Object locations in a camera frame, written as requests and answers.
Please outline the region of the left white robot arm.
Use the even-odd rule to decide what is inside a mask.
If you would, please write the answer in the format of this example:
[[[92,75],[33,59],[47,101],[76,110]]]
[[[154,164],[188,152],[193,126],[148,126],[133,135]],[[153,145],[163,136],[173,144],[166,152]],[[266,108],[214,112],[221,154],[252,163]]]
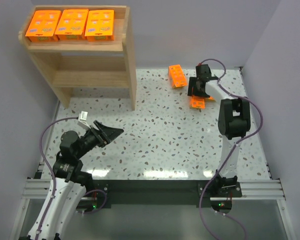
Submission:
[[[61,136],[56,161],[48,168],[51,172],[48,194],[26,240],[60,240],[71,217],[85,194],[96,191],[92,174],[82,171],[81,157],[95,147],[103,148],[119,137],[124,130],[105,126],[95,120],[79,136],[73,130]]]

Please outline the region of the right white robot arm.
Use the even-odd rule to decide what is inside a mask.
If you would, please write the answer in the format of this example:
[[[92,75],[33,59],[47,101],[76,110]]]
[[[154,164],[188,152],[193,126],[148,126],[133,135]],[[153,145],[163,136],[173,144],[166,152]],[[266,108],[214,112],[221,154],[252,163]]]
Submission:
[[[217,126],[222,136],[221,159],[215,176],[202,189],[206,196],[216,196],[221,191],[226,193],[237,186],[237,163],[240,140],[251,129],[250,103],[234,96],[221,86],[220,80],[212,76],[208,64],[195,67],[196,76],[189,78],[189,97],[212,97],[219,104]]]

